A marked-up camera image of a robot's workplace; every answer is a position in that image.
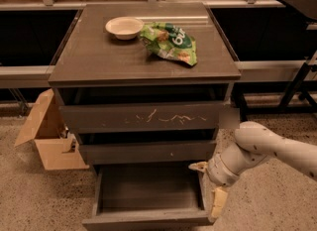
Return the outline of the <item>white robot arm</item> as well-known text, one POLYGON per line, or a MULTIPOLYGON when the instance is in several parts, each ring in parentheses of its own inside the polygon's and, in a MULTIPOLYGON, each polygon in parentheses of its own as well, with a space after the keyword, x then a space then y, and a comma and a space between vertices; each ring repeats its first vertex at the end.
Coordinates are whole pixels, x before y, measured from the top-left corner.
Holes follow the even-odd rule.
POLYGON ((234 132, 234 141, 207 162, 189 166, 206 175, 213 184, 210 218, 216 220, 225 206, 229 188, 240 175, 269 158, 276 158, 317 180, 317 146, 275 134, 253 121, 242 122, 234 132))

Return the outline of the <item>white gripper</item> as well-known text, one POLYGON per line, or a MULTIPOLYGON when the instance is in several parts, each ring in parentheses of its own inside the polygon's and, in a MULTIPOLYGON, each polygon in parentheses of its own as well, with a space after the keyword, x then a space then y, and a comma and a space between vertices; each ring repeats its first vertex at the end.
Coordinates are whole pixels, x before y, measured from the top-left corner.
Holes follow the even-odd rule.
POLYGON ((225 166, 219 154, 216 154, 207 163, 193 163, 188 168, 192 171, 207 173, 210 180, 219 185, 213 190, 214 200, 211 209, 211 217, 218 218, 226 204, 229 193, 228 189, 223 186, 232 186, 239 177, 225 166))

